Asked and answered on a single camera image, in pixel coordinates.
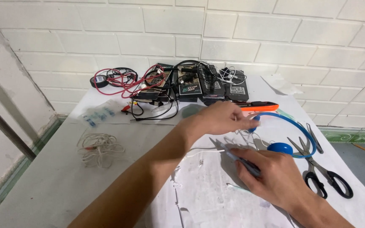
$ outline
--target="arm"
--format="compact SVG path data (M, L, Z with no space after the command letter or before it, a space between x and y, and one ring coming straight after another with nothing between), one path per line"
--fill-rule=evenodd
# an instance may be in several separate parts
M239 178L250 191L286 210L306 228L353 228L326 200L307 187L290 155L239 149L232 152L261 170L261 177L255 178L236 161Z
M217 102L182 120L127 168L68 228L133 227L196 140L207 133L224 134L257 124L246 119L231 102Z

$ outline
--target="forearm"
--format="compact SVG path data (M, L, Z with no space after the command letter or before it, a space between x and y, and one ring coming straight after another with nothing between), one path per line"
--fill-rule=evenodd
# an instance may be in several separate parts
M201 136L177 125L127 168L69 228L133 227L192 144Z
M288 211L306 228L353 228L332 206L318 195L308 196Z

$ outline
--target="white table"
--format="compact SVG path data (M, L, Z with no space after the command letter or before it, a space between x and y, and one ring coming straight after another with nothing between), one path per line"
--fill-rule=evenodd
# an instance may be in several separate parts
M247 80L250 101L278 103L281 110L299 122L311 124L324 150L324 154L316 153L314 159L346 179L354 192L352 199L342 198L322 174L317 172L319 179L325 184L327 201L353 225L365 227L365 187L352 174L298 102L292 96L275 94L259 76L249 76ZM103 90L110 92L114 88L106 87ZM88 91L0 205L0 228L66 227L133 161L164 137L180 118L177 116L173 121L159 122L160 124L127 124L126 121L126 124L99 125L94 132L116 136L125 146L126 155L130 159L114 160L109 169L85 168L75 152L75 145L87 127L76 123L74 118L87 107L97 106L109 98L113 99L114 96L101 95L94 89ZM289 143L286 137L291 137L296 142L298 136L305 138L291 124L266 116L261 118L261 126L256 132L265 142L274 140ZM213 148L209 137L222 142L233 139L235 144L246 145L240 135L229 133L223 136L204 136L193 148ZM256 142L256 145L262 149L260 143ZM305 159L295 160L301 172L308 169ZM237 180L232 161L220 153L199 153L184 159L179 167L137 227L144 227L146 224L147 227L180 228L182 223L185 228L297 227L297 223L291 222L285 211L269 205L249 192L227 186L226 183L241 183Z

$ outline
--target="blue headphones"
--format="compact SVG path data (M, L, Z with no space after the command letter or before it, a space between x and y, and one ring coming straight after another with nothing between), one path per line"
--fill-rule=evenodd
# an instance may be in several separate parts
M285 117L283 115L280 115L280 114L277 114L277 113L273 113L273 112L263 112L263 113L260 113L258 114L257 116L253 117L253 120L257 120L259 121L260 120L260 117L261 116L273 116L273 117L278 117L278 118L281 118L283 120L286 120L287 122L290 122L292 125L294 125L295 127L298 127L298 129L301 130L302 133L304 133L304 135L311 141L311 144L312 144L312 153L309 154L309 155L293 155L293 151L292 151L292 147L286 143L279 143L279 142L276 142L276 143L271 143L268 147L267 147L267 150L269 151L274 151L274 152L281 152L281 153L286 153L286 154L290 154L292 155L292 157L294 158L306 158L306 157L311 157L315 152L316 152L316 143L315 141L313 140L311 134L309 134L309 132L304 128L302 127L301 125L299 125L297 122L293 121L292 119L288 118L288 117ZM253 133L255 130L256 130L257 127L255 128L251 128L249 129L249 133Z

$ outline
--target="black tape roll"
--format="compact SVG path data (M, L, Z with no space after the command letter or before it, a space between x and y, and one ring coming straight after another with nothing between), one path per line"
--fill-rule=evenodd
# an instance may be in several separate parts
M90 79L91 86L94 87L94 88L102 88L102 87L105 87L105 86L107 86L109 84L109 82L106 79L107 79L107 76L106 75L97 75L95 77L95 82L97 83L97 86L95 87L94 77L92 77Z

